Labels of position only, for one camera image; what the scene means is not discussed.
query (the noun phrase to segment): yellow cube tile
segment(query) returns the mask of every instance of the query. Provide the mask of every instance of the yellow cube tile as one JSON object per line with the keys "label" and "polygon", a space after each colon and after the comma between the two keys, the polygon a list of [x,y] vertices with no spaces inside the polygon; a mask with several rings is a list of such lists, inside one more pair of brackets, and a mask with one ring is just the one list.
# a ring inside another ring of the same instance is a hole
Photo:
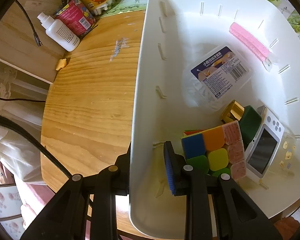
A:
{"label": "yellow cube tile", "polygon": [[228,166],[228,152],[224,148],[208,152],[207,157],[212,171],[218,171]]}

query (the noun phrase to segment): bottle cap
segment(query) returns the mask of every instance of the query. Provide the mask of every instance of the bottle cap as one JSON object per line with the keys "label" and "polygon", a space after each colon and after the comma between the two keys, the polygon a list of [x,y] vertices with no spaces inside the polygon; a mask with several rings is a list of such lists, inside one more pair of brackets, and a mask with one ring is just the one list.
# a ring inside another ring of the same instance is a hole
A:
{"label": "bottle cap", "polygon": [[51,24],[55,21],[51,16],[45,15],[44,13],[40,13],[37,18],[41,21],[41,25],[48,29]]}

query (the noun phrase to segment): pink cube tile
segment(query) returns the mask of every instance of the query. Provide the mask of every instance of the pink cube tile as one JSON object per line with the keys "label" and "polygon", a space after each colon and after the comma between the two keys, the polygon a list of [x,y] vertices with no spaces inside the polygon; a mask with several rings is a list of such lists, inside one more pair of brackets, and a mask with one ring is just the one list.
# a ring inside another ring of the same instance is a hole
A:
{"label": "pink cube tile", "polygon": [[244,147],[242,140],[236,141],[230,145],[225,145],[224,148],[228,152],[229,163],[236,164],[244,160]]}
{"label": "pink cube tile", "polygon": [[227,145],[242,140],[239,122],[233,121],[222,125],[225,143]]}
{"label": "pink cube tile", "polygon": [[232,179],[234,179],[235,181],[242,179],[246,176],[247,172],[246,161],[243,160],[241,162],[233,164],[230,168],[230,171]]}

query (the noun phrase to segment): white paint stain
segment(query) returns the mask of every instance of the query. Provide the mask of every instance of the white paint stain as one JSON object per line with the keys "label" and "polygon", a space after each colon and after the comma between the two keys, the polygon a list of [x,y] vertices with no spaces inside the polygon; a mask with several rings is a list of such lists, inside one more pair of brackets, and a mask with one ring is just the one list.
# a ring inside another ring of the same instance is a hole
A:
{"label": "white paint stain", "polygon": [[116,57],[119,54],[120,49],[129,47],[127,45],[127,40],[128,38],[122,38],[121,40],[115,41],[115,46],[113,51],[114,53],[110,56],[110,62],[113,60],[114,57]]}

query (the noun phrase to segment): black cable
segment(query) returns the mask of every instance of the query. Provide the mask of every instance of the black cable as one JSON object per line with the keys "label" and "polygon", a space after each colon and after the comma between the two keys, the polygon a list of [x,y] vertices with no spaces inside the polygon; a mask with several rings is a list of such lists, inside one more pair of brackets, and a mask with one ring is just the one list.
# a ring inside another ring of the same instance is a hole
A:
{"label": "black cable", "polygon": [[26,98],[0,98],[2,101],[28,101],[28,102],[36,102],[36,103],[45,103],[44,100],[33,100]]}
{"label": "black cable", "polygon": [[27,14],[26,10],[23,8],[23,6],[21,5],[21,3],[18,2],[18,0],[15,0],[15,3],[20,7],[21,11],[24,13],[24,15],[26,16],[31,28],[32,28],[32,31],[33,31],[33,36],[34,36],[34,40],[35,42],[37,43],[38,47],[42,46],[42,42],[40,41],[39,39],[39,36],[37,35],[37,32],[35,31],[35,28],[29,18],[29,15]]}
{"label": "black cable", "polygon": [[[63,166],[62,163],[58,161],[58,159],[55,156],[53,156],[40,142],[36,140],[36,138],[34,138],[20,125],[0,115],[0,126],[8,128],[23,136],[30,143],[32,143],[38,150],[40,150],[40,152],[42,152],[43,155],[46,156],[54,165],[56,165],[68,177],[68,179],[72,178],[72,174],[66,169],[66,167]],[[93,201],[89,199],[89,206],[91,206],[91,208],[92,208],[92,204]]]}

